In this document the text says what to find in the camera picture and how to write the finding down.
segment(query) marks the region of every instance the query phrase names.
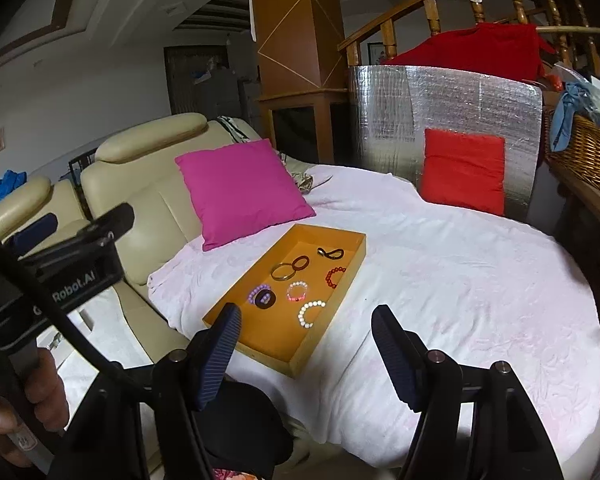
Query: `bracelet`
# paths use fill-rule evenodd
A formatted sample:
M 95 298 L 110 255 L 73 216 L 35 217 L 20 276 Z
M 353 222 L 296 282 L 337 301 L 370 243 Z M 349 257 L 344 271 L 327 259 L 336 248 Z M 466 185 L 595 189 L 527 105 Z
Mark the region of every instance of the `bracelet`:
M 270 288 L 263 288 L 258 294 L 256 294 L 256 298 L 253 300 L 253 303 L 258 308 L 265 310 L 276 303 L 276 295 Z
M 300 296 L 293 296 L 291 294 L 291 292 L 294 290 L 294 288 L 297 287 L 301 287 L 302 288 L 302 294 Z M 306 298 L 306 294 L 309 292 L 309 285 L 306 284 L 306 282 L 293 282 L 291 285 L 289 285 L 289 288 L 286 290 L 286 298 L 289 301 L 302 301 L 304 300 L 304 298 Z
M 329 271 L 329 273 L 327 274 L 326 277 L 326 281 L 327 281 L 327 285 L 329 285 L 331 288 L 336 288 L 336 286 L 338 285 L 337 283 L 333 283 L 331 281 L 331 277 L 336 273 L 336 272 L 345 272 L 345 270 L 347 270 L 345 267 L 335 267 L 333 269 L 331 269 Z
M 313 323 L 307 323 L 304 320 L 304 313 L 311 308 L 312 306 L 320 306 L 320 307 L 324 307 L 327 304 L 324 303 L 324 301 L 310 301 L 309 303 L 305 303 L 302 308 L 300 309 L 300 314 L 298 314 L 298 321 L 300 322 L 300 325 L 303 328 L 311 328 L 314 324 Z
M 304 264 L 299 265 L 298 262 L 300 262 L 302 260 L 304 260 Z M 283 262 L 281 264 L 275 265 L 271 269 L 270 275 L 277 282 L 286 282 L 286 280 L 290 280 L 292 277 L 294 277 L 296 275 L 296 272 L 298 272 L 298 270 L 305 270 L 308 265 L 309 265 L 309 257 L 308 256 L 298 256 L 290 264 L 286 263 L 286 262 Z M 278 269 L 280 269 L 282 267 L 291 267 L 293 270 L 292 270 L 292 272 L 290 272 L 289 274 L 285 274 L 284 276 L 274 276 L 273 273 L 276 272 L 276 270 L 278 270 Z
M 344 249 L 334 249 L 333 251 L 328 253 L 322 247 L 318 247 L 318 254 L 330 260 L 339 260 L 341 259 L 341 257 L 344 256 Z
M 258 285 L 256 288 L 254 288 L 248 295 L 247 297 L 247 301 L 249 301 L 249 303 L 251 303 L 252 305 L 255 305 L 255 299 L 256 299 L 256 295 L 261 291 L 261 290 L 271 290 L 271 287 L 269 285 Z

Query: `blue fabric tie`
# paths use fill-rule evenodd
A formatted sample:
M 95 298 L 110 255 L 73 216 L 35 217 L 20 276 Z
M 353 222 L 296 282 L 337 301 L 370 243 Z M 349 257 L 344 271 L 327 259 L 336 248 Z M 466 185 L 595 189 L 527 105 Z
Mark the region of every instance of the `blue fabric tie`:
M 549 130 L 549 146 L 552 152 L 567 149 L 571 139 L 573 115 L 584 109 L 586 97 L 587 89 L 581 83 L 565 83 Z
M 6 197 L 11 191 L 19 188 L 27 181 L 27 173 L 15 173 L 7 170 L 0 179 L 0 200 Z

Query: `floor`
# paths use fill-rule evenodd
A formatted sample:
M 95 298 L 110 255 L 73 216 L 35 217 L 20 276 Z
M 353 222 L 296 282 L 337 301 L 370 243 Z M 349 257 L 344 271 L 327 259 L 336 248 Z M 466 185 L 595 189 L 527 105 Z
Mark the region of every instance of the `floor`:
M 563 465 L 564 480 L 590 480 L 600 468 L 600 418 L 594 433 L 584 441 L 580 449 Z M 277 474 L 274 480 L 394 480 L 397 470 L 374 469 L 348 453 L 338 455 L 312 468 L 299 469 L 287 474 Z M 162 480 L 161 471 L 152 475 L 152 480 Z

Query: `wicker basket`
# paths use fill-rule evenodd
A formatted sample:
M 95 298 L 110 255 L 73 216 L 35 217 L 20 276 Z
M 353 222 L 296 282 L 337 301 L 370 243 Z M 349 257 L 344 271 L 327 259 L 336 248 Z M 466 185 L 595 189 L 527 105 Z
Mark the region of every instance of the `wicker basket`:
M 545 157 L 573 171 L 579 179 L 600 190 L 600 128 L 589 119 L 576 114 L 573 117 L 571 139 L 566 150 L 552 152 L 549 129 L 554 111 L 544 113 Z

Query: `pink pillow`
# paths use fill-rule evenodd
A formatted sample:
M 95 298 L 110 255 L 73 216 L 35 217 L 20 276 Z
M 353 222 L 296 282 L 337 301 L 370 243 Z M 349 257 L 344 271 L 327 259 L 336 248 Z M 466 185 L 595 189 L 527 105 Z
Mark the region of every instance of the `pink pillow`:
M 315 216 L 268 139 L 175 159 L 202 222 L 203 251 Z

